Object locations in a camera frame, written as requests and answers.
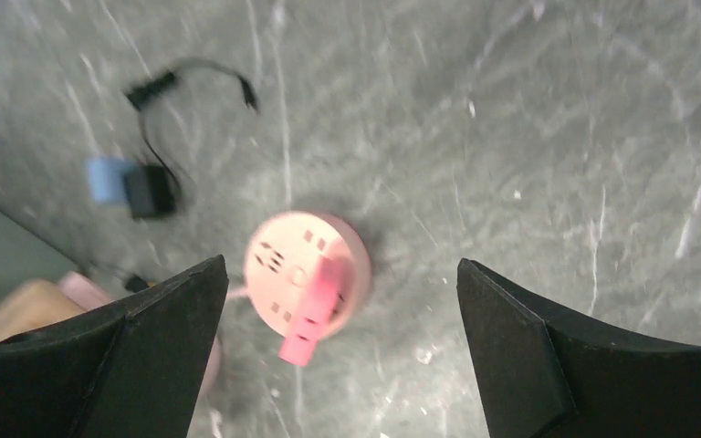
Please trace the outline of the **blue plug adapter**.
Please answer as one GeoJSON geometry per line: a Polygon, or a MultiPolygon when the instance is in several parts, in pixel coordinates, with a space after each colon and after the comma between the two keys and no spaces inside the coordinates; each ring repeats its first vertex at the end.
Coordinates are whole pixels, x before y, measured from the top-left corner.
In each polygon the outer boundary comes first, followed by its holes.
{"type": "Polygon", "coordinates": [[[99,156],[87,160],[89,193],[100,205],[125,205],[125,174],[136,167],[133,161],[117,157],[99,156]]]}

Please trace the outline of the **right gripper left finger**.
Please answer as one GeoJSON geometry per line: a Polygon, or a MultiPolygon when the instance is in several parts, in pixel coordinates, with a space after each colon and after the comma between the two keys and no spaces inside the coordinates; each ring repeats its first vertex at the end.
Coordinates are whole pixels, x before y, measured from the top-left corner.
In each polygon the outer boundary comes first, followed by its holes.
{"type": "Polygon", "coordinates": [[[184,437],[225,304],[217,255],[0,342],[0,437],[184,437]]]}

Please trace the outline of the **black power adapter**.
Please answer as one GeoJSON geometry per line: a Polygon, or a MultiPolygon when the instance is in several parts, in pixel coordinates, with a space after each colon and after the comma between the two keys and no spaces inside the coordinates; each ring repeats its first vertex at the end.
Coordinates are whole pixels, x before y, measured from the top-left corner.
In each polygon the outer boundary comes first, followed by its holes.
{"type": "Polygon", "coordinates": [[[247,108],[259,111],[258,96],[251,80],[234,68],[203,57],[184,57],[152,78],[129,86],[124,97],[137,115],[139,133],[155,163],[141,163],[123,175],[126,202],[134,220],[158,219],[175,214],[179,209],[181,181],[157,152],[149,138],[147,112],[159,98],[180,86],[183,74],[208,69],[235,78],[247,108]]]}

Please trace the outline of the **pink socket cable plug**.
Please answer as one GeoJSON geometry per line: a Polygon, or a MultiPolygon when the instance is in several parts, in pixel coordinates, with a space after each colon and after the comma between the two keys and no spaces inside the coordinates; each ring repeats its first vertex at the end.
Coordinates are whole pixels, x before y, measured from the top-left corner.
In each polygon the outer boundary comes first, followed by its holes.
{"type": "MultiPolygon", "coordinates": [[[[114,301],[110,294],[93,283],[89,278],[77,272],[65,274],[57,282],[57,286],[67,298],[87,311],[108,305],[114,301]]],[[[218,337],[215,337],[205,367],[199,397],[205,396],[212,389],[220,370],[222,353],[221,342],[218,337]]]]}

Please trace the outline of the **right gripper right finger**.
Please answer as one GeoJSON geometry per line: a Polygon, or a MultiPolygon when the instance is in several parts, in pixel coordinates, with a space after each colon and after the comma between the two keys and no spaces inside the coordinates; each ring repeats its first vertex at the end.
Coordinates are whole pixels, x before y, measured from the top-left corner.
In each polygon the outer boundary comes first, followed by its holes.
{"type": "Polygon", "coordinates": [[[701,347],[537,295],[476,261],[457,297],[493,437],[701,437],[701,347]]]}

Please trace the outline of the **pink round socket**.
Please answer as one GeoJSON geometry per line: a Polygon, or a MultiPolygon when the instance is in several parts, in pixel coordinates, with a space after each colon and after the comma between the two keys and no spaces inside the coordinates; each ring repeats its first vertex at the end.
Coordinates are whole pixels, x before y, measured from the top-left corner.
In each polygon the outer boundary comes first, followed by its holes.
{"type": "Polygon", "coordinates": [[[344,283],[330,322],[330,338],[357,313],[371,291],[369,252],[357,231],[337,215],[289,211],[262,223],[251,237],[243,265],[243,284],[229,299],[247,298],[276,333],[287,333],[306,287],[322,258],[341,261],[344,283]]]}

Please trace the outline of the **beige cube socket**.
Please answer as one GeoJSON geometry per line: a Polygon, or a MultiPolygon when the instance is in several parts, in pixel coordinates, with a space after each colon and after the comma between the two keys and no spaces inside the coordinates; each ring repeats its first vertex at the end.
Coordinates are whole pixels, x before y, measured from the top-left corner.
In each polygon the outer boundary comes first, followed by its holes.
{"type": "Polygon", "coordinates": [[[55,284],[46,280],[25,282],[0,301],[0,342],[84,312],[55,284]]]}

